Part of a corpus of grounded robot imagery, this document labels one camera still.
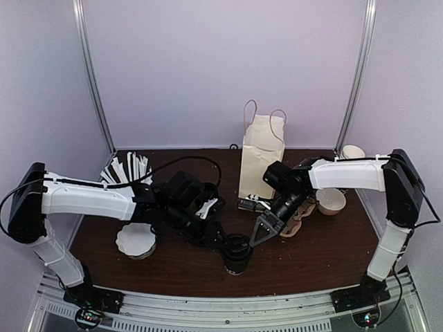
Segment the stack of paper cups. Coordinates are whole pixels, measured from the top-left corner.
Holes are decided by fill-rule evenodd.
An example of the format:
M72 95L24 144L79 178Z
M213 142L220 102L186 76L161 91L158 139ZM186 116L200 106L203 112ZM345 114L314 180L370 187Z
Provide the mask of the stack of paper cups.
M343 159L365 158L365 152L362 150L362 148L356 145L345 145L341 150L341 158Z

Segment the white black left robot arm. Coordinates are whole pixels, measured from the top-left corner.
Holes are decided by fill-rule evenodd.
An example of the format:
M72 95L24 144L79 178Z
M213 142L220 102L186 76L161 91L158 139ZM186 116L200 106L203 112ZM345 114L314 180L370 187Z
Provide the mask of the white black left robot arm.
M61 178L46 171L43 163L34 163L8 198L12 202L3 232L18 243L33 245L78 306L99 306L105 298L93 286L87 266L57 240L47 219L50 214L104 216L150 225L164 222L193 246L222 253L239 247L217 220L216 213L225 204L218 185L183 171L162 183L140 178L107 185Z

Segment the single black paper cup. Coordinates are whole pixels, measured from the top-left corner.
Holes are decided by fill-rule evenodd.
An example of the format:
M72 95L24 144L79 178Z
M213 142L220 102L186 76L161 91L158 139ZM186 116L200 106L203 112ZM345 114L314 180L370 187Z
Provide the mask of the single black paper cup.
M231 275L241 275L247 269L252 256L252 248L247 248L239 252L233 252L232 250L221 251L224 268Z

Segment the black plastic cup lid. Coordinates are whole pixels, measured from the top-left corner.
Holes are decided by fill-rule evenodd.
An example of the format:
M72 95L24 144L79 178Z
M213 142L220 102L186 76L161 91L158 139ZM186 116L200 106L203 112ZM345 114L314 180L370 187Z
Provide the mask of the black plastic cup lid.
M223 257L229 259L244 259L249 256L252 251L249 241L249 237L245 234L228 235L228 242L221 250Z

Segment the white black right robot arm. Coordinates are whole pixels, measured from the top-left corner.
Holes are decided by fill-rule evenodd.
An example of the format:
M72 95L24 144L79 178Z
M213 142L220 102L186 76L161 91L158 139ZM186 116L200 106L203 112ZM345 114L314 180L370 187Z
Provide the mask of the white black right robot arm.
M371 158L307 158L295 167L280 161L270 164L263 181L277 199L256 219L250 247L277 236L296 210L318 190L362 189L386 195L386 228L359 286L355 300L364 306L380 296L398 258L405 252L424 200L424 184L408 154L394 149Z

